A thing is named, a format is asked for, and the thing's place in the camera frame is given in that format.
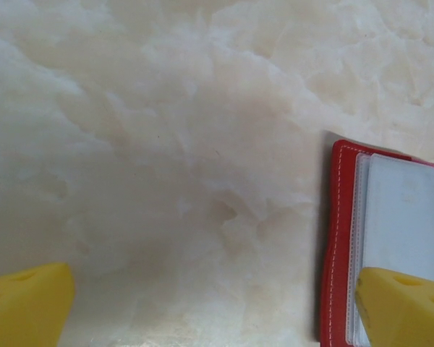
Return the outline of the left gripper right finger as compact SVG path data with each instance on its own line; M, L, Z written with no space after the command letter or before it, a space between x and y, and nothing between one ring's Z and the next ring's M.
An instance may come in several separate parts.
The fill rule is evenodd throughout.
M434 281L365 267L355 302L371 346L434 346Z

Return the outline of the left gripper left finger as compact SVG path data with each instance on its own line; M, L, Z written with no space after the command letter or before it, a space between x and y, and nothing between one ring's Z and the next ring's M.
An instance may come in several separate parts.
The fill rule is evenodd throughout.
M66 263L0 276L0 346L57 346L74 297Z

